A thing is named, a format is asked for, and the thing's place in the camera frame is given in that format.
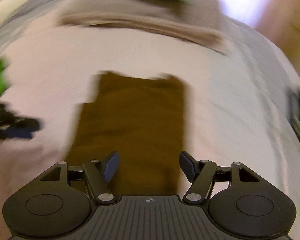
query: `brown cloth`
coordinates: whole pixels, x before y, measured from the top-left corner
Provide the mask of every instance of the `brown cloth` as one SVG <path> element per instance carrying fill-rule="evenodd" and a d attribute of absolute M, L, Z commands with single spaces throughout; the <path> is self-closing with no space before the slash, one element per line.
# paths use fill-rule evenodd
<path fill-rule="evenodd" d="M 98 96 L 83 105 L 66 161 L 81 165 L 117 151 L 119 169 L 109 185 L 114 194 L 176 194 L 183 127 L 184 86 L 177 78 L 101 74 Z"/>
<path fill-rule="evenodd" d="M 70 0 L 59 22 L 108 28 L 132 28 L 195 42 L 227 54 L 229 40 L 220 31 L 218 0 Z"/>

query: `bed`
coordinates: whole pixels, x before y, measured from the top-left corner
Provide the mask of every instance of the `bed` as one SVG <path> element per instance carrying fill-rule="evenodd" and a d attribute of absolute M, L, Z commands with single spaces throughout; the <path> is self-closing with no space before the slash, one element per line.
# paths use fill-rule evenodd
<path fill-rule="evenodd" d="M 0 239 L 10 235 L 1 215 L 6 198 L 63 159 L 78 104 L 94 96 L 91 76 L 113 70 L 141 78 L 169 73 L 189 84 L 185 150 L 219 166 L 240 161 L 282 190 L 297 207 L 290 237 L 300 240 L 300 143 L 286 95 L 300 89 L 300 78 L 280 49 L 226 16 L 227 56 L 140 30 L 55 26 L 63 1 L 30 0 L 0 27 L 12 84 L 0 101 L 45 123 L 31 141 L 0 142 Z M 180 195 L 188 187 L 182 177 Z"/>

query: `black object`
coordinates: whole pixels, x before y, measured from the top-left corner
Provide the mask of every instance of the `black object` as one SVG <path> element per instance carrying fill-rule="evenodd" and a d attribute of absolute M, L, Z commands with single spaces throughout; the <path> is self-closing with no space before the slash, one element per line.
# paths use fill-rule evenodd
<path fill-rule="evenodd" d="M 181 152 L 192 186 L 183 200 L 170 196 L 114 196 L 110 181 L 119 155 L 78 167 L 59 162 L 13 194 L 2 214 L 22 239 L 290 239 L 296 208 L 284 193 L 242 163 L 218 167 Z M 88 196 L 70 187 L 84 180 Z M 215 182 L 229 188 L 210 198 Z"/>
<path fill-rule="evenodd" d="M 14 116 L 0 104 L 0 139 L 27 138 L 32 139 L 32 133 L 40 130 L 40 123 L 36 119 Z"/>

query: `white bed sheet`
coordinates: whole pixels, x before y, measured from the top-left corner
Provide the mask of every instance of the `white bed sheet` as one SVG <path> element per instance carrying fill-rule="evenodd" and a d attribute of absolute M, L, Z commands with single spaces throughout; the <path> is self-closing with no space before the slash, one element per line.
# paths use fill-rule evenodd
<path fill-rule="evenodd" d="M 240 161 L 281 190 L 286 182 L 285 193 L 295 196 L 298 208 L 291 236 L 300 240 L 298 188 L 290 187 L 278 172 L 282 162 L 267 131 L 268 117 L 260 101 L 264 91 L 253 80 L 256 77 L 247 64 L 247 51 L 233 44 L 231 54 L 224 56 L 138 30 L 55 27 L 57 13 L 33 20 L 23 36 L 4 51 L 11 61 L 7 76 L 12 86 L 1 101 L 23 115 L 43 119 L 45 127 L 31 141 L 0 142 L 0 239 L 9 236 L 1 216 L 5 199 L 63 159 L 80 113 L 77 104 L 95 96 L 91 76 L 113 70 L 141 78 L 169 73 L 183 79 L 189 85 L 185 150 L 196 159 L 209 159 L 220 166 Z M 273 51 L 282 67 L 295 73 L 282 53 L 276 48 Z M 259 83 L 265 82 L 262 75 L 255 74 Z M 300 86 L 296 77 L 294 83 L 289 82 Z M 300 169 L 299 157 L 294 165 Z M 181 195 L 188 186 L 182 176 Z"/>

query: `white circular logo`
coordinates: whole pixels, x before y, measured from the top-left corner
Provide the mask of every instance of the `white circular logo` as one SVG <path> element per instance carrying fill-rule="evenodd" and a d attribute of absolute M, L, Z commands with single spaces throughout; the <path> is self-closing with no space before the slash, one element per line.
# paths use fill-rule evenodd
<path fill-rule="evenodd" d="M 154 201 L 154 199 L 153 199 L 153 198 L 147 198 L 146 201 L 147 201 L 149 204 L 151 204 L 151 203 Z"/>

